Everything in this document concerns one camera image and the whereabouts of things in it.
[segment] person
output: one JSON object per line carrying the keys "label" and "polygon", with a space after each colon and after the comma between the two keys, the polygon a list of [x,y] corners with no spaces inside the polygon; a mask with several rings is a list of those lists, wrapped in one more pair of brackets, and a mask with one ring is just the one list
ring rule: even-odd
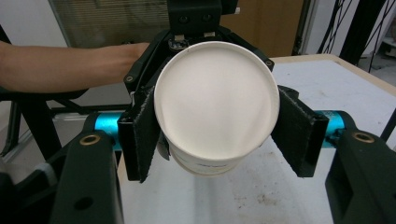
{"label": "person", "polygon": [[122,82],[148,45],[73,49],[20,47],[0,41],[0,87],[51,93]]}

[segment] floor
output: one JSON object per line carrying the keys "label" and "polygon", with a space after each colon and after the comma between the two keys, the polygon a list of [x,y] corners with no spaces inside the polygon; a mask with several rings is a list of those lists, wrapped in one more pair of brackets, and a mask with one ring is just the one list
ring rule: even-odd
{"label": "floor", "polygon": [[[370,73],[396,86],[396,58],[387,56],[385,52],[386,48],[381,48],[378,54],[375,55]],[[369,71],[370,62],[371,57],[362,58],[358,67]],[[75,102],[79,105],[117,105],[129,104],[130,99],[123,84],[116,84],[90,89]],[[60,105],[49,102],[49,106],[57,107]],[[58,133],[60,133],[60,140],[63,145],[80,132],[85,118],[86,116],[78,114],[64,114],[54,118],[54,124]],[[7,137],[7,116],[3,116],[0,119],[2,120],[2,126],[0,126],[0,148],[3,148]],[[37,164],[44,161],[24,121],[21,123],[20,137],[20,144],[3,158],[6,166],[9,167],[8,170],[15,171],[13,172],[15,182],[23,179]]]}

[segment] white paper cup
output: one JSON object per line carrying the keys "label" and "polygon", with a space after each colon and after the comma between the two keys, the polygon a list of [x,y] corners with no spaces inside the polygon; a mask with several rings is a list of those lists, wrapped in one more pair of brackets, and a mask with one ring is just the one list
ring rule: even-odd
{"label": "white paper cup", "polygon": [[268,67],[225,42],[193,45],[158,78],[157,120],[175,160],[198,175],[219,175],[258,148],[274,129],[279,93]]}

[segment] human arm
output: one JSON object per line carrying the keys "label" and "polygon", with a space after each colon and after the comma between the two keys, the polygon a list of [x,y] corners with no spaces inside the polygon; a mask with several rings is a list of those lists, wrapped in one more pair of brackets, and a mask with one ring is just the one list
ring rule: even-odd
{"label": "human arm", "polygon": [[147,46],[71,49],[0,41],[0,86],[9,91],[64,92],[122,82]]}

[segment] white wall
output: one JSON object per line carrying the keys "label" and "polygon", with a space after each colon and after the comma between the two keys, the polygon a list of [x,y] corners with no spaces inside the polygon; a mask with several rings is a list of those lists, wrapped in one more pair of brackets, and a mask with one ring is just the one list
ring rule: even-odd
{"label": "white wall", "polygon": [[14,45],[66,47],[48,0],[1,0],[0,24]]}
{"label": "white wall", "polygon": [[[331,54],[334,55],[339,55],[341,52],[341,49],[344,45],[345,38],[347,37],[347,31],[349,29],[350,23],[352,22],[353,16],[355,14],[356,8],[358,6],[359,1],[358,0],[346,0],[344,3],[343,7],[343,13],[345,12],[347,8],[347,4],[349,1],[352,1],[343,22],[341,23],[340,27],[338,28],[337,36],[335,38],[334,46],[332,48]],[[307,35],[305,38],[305,41],[303,43],[303,49],[302,49],[302,54],[315,54],[318,51],[318,48],[320,46],[320,43],[323,39],[323,36],[326,33],[327,27],[329,25],[330,18],[332,16],[332,9],[334,6],[335,0],[316,0],[312,1],[313,5],[313,14],[312,14],[312,19],[308,22],[311,22],[311,24],[307,24],[307,26],[310,26],[310,29],[307,30]],[[379,14],[379,18],[376,22],[375,27],[379,24],[380,20],[382,19],[383,12],[385,10],[384,5],[382,11]],[[385,19],[382,31],[381,31],[381,36],[380,36],[380,41],[382,40],[382,37],[385,35],[386,31],[388,30],[389,27],[389,21],[390,19],[393,18],[394,10],[395,10],[396,4],[393,6],[391,12],[388,14],[388,16]],[[368,48],[363,52],[363,55],[369,55],[373,52],[375,46],[375,38],[374,40],[370,43]]]}

